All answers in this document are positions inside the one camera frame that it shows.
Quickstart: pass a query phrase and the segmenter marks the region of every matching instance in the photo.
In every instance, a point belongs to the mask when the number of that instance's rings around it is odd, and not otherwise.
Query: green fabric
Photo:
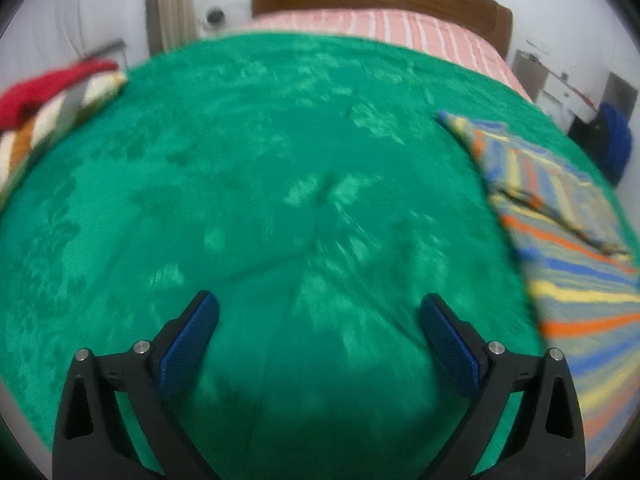
[[[134,70],[0,220],[0,374],[37,433],[51,444],[76,349],[152,338],[205,288],[220,324],[170,409],[223,479],[417,478],[468,406],[430,357],[420,298],[543,349],[440,108],[507,121],[604,183],[513,91],[402,48],[252,34]]]

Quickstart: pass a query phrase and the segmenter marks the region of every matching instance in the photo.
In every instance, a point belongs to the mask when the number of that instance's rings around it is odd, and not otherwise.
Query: pink striped fabric
[[[485,40],[433,16],[395,9],[288,10],[265,14],[243,30],[295,30],[369,38],[404,46],[474,70],[530,102],[511,69]]]

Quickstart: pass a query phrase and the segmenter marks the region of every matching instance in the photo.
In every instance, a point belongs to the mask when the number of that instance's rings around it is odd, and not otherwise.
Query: silver pin
[[[498,341],[491,341],[488,345],[489,352],[492,354],[500,355],[504,354],[504,345]]]
[[[554,361],[562,361],[562,359],[564,359],[564,354],[558,348],[551,348],[549,350],[549,355]]]
[[[133,351],[136,354],[144,354],[146,352],[149,352],[150,348],[151,348],[151,343],[146,339],[141,339],[135,345],[133,345]]]
[[[89,351],[86,348],[81,348],[76,352],[76,361],[84,361],[89,357]]]

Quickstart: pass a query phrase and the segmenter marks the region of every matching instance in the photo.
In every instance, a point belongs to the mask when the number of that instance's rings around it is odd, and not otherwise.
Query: red garment
[[[118,69],[108,59],[89,59],[62,70],[47,72],[9,88],[0,97],[0,132],[17,130],[51,98],[98,72]]]

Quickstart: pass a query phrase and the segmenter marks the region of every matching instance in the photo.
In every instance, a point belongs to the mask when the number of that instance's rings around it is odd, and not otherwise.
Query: bed
[[[253,9],[248,28],[134,70],[14,194],[0,220],[0,375],[50,447],[75,350],[152,338],[208,288],[220,325],[197,384],[169,409],[222,478],[418,478],[468,406],[439,380],[420,298],[439,292],[513,351],[545,348],[482,180],[434,112],[505,121],[567,158],[602,187],[636,258],[637,241],[602,176],[500,62],[508,9]],[[479,468],[500,454],[518,400]],[[610,435],[590,446],[593,470]]]

